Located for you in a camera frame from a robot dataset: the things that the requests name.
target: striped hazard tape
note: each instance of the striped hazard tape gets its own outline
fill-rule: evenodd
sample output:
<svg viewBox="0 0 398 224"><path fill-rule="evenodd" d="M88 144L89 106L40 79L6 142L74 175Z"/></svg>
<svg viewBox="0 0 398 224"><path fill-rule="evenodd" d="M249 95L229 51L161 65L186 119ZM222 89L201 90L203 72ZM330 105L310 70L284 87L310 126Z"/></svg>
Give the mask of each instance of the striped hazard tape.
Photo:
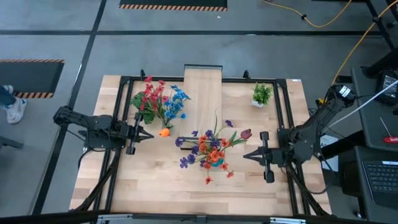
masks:
<svg viewBox="0 0 398 224"><path fill-rule="evenodd" d="M228 10L227 0L120 0L119 8L217 12Z"/></svg>
<svg viewBox="0 0 398 224"><path fill-rule="evenodd" d="M19 98L51 98L53 95L54 93L14 93L14 96Z"/></svg>
<svg viewBox="0 0 398 224"><path fill-rule="evenodd" d="M65 63L61 59L0 59L0 62L60 62Z"/></svg>
<svg viewBox="0 0 398 224"><path fill-rule="evenodd" d="M123 4L120 9L158 9L158 10L185 10L185 11L218 11L225 12L227 7L210 7L210 6L158 6L158 5L134 5Z"/></svg>

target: shoe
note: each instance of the shoe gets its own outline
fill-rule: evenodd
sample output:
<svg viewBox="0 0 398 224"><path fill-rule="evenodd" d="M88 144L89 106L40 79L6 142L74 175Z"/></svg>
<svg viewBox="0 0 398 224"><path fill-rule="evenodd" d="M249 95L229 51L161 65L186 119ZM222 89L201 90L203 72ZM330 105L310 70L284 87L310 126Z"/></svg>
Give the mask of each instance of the shoe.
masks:
<svg viewBox="0 0 398 224"><path fill-rule="evenodd" d="M13 105L5 106L7 112L7 122L9 124L16 124L22 119L27 104L25 99L18 97L15 97L15 99L16 101Z"/></svg>

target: wooden board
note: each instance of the wooden board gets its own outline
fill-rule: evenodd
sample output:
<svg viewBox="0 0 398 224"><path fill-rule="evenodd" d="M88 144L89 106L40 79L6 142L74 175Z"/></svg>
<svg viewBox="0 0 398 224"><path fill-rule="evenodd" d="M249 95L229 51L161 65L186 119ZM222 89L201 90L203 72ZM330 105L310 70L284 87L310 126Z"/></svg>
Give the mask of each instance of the wooden board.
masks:
<svg viewBox="0 0 398 224"><path fill-rule="evenodd" d="M95 114L111 114L118 90L120 76L105 76ZM167 83L184 88L183 83ZM307 104L301 82L287 80L289 97L295 125L308 119ZM234 128L226 128L223 136L228 137L234 131L251 128L253 136L247 144L235 146L227 151L226 161L235 172L231 179L219 169L212 169L210 175L214 181L205 185L206 171L195 164L188 169L179 167L179 159L189 152L181 151L174 145L179 134L181 121L176 119L171 138L157 135L161 123L143 125L146 131L155 135L155 139L136 144L136 154L122 152L117 181L112 202L112 212L144 213L182 213L213 215L291 215L287 179L277 166L275 182L267 184L263 179L264 168L258 163L243 159L242 155L261 145L260 131L269 131L270 147L278 147L276 129L278 120L274 97L263 108L251 106L253 84L222 83L222 121L231 120ZM133 95L142 91L144 84L134 82ZM129 123L133 123L135 108L129 111ZM103 154L92 152L81 162L76 180L75 191L70 208L79 206L96 184ZM325 187L320 163L311 160L303 165L304 176L309 189L321 190ZM299 189L296 188L299 209L302 211ZM321 206L330 212L327 194L316 195Z"/></svg>
<svg viewBox="0 0 398 224"><path fill-rule="evenodd" d="M188 119L181 121L180 137L192 137L192 131L204 133L214 129L216 118L220 121L222 115L221 70L186 68L183 86L191 100L185 102L183 110Z"/></svg>

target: black floor mat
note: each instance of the black floor mat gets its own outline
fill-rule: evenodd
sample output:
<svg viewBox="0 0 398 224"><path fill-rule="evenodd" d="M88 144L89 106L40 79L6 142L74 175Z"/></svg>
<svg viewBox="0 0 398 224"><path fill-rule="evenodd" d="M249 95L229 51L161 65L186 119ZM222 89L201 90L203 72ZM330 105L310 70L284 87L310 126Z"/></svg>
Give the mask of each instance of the black floor mat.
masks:
<svg viewBox="0 0 398 224"><path fill-rule="evenodd" d="M21 98L51 98L64 63L60 59L0 59L0 85L12 85Z"/></svg>

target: purple flower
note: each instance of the purple flower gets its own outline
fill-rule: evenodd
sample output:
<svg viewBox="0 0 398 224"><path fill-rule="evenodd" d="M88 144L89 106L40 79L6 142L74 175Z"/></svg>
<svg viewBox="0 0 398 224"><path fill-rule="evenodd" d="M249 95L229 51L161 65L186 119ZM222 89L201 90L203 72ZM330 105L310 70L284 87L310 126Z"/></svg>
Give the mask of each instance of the purple flower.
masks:
<svg viewBox="0 0 398 224"><path fill-rule="evenodd" d="M181 162L181 164L180 164L180 167L183 169L183 168L188 168L188 159L187 158L185 158L185 157L183 157L182 159L180 159L180 162Z"/></svg>
<svg viewBox="0 0 398 224"><path fill-rule="evenodd" d="M206 162L206 160L201 160L200 161L200 167L203 167L205 162Z"/></svg>
<svg viewBox="0 0 398 224"><path fill-rule="evenodd" d="M213 131L212 131L212 130L207 130L205 134L206 134L206 136L207 136L208 138L213 137Z"/></svg>
<svg viewBox="0 0 398 224"><path fill-rule="evenodd" d="M175 140L175 146L180 147L180 146L182 145L183 142L184 142L184 139L178 137L178 138Z"/></svg>
<svg viewBox="0 0 398 224"><path fill-rule="evenodd" d="M199 146L193 146L192 147L192 154L195 154L195 155L197 155L198 154L198 151L199 151Z"/></svg>
<svg viewBox="0 0 398 224"><path fill-rule="evenodd" d="M210 147L218 148L219 146L220 146L220 140L218 140L216 138L211 139Z"/></svg>
<svg viewBox="0 0 398 224"><path fill-rule="evenodd" d="M198 136L198 131L192 131L191 134L193 135L193 137L196 137L196 136Z"/></svg>
<svg viewBox="0 0 398 224"><path fill-rule="evenodd" d="M233 128L234 126L232 126L232 122L230 120L226 120L225 121L226 125Z"/></svg>
<svg viewBox="0 0 398 224"><path fill-rule="evenodd" d="M193 164L195 162L195 156L192 154L188 155L188 162L189 164Z"/></svg>

